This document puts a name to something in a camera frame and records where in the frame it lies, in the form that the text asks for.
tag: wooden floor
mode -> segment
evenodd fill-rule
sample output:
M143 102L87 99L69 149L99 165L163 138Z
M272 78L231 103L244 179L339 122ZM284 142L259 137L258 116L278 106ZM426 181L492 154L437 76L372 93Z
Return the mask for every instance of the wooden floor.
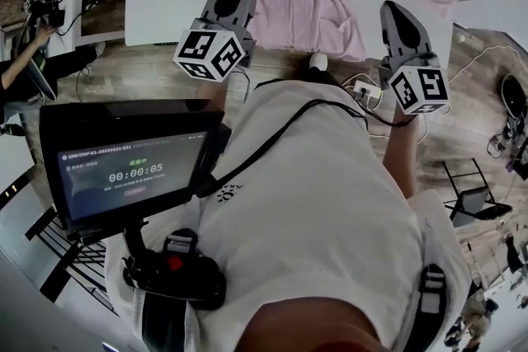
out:
M466 40L457 41L460 35ZM450 56L449 76L465 66L474 56L489 45L514 45L505 35L490 31L455 30ZM108 45L106 52L92 65L87 77L73 75L59 82L59 102L107 101L125 99L153 98L190 98L195 95L196 82L179 71L172 63L174 46L126 47L122 44ZM250 89L259 82L278 77L287 70L305 66L307 54L266 51L258 49L255 53L249 77ZM354 73L367 72L377 78L377 61L364 63L345 63L332 60L329 69L339 80ZM507 173L505 166L509 154L493 159L486 153L489 139L499 133L504 126L506 113L497 96L497 84L507 73L513 73L521 80L528 92L528 73L523 71L515 54L509 50L495 49L487 52L470 69L464 71L450 85L452 110L448 115L434 113L427 117L429 133L418 148L418 179L421 189L434 188L444 200L454 199L455 193L450 187L441 161L448 161L453 173L467 172L474 157L481 166L497 201L510 204L514 211L508 215L505 227L497 229L495 222L469 225L460 230L460 241L464 245L472 269L473 258L467 251L467 242L471 243L485 283L499 275L499 267L506 266L506 247L499 239L506 231L516 234L516 240L528 238L524 229L528 224L527 199L528 182ZM243 75L233 75L229 85L226 119L233 121L246 91L246 79ZM390 119L395 100L387 94L377 110L380 115ZM51 203L50 193L45 179L38 142L38 114L26 116L31 132L31 142L39 163L34 170L33 183L45 205ZM421 131L425 131L425 122L421 121ZM388 128L370 123L372 134L388 134ZM383 157L386 145L384 138L372 138L376 154ZM478 177L469 178L462 189L478 185Z

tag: black electronic device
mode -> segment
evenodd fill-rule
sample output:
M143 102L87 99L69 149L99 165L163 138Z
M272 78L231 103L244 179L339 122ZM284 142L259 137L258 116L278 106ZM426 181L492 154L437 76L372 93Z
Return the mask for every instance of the black electronic device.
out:
M230 131L207 100L117 101L45 106L40 141L57 214L70 240L93 243L122 232L135 289L189 301L224 302L225 277L196 249L190 229L162 252L147 249L144 218L187 203L223 152Z

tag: black metal rack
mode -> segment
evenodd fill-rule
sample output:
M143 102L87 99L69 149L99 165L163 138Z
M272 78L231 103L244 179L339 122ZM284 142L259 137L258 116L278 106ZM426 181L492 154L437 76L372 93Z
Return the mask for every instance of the black metal rack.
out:
M103 242L84 246L81 242L69 241L54 207L43 213L26 232L29 241L35 237L59 258L59 263L40 288L49 300L54 302L69 279L74 279L103 307L117 315L104 285L106 246Z

